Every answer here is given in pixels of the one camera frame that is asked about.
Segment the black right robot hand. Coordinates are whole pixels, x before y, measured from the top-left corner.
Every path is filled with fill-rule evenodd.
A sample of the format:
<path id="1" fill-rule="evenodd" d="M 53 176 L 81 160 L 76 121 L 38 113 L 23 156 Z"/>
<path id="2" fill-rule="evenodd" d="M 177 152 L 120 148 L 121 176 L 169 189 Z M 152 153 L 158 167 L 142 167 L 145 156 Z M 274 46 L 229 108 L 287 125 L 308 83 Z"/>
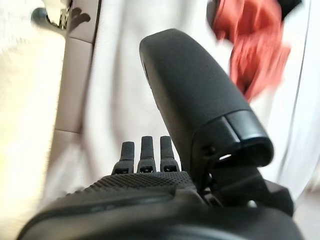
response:
<path id="1" fill-rule="evenodd" d="M 168 130 L 156 171 L 152 139 L 124 142 L 111 175 L 56 199 L 20 240 L 301 240 L 286 187 L 263 179 L 274 147 L 211 55 L 176 29 L 145 37 L 139 55 Z"/>

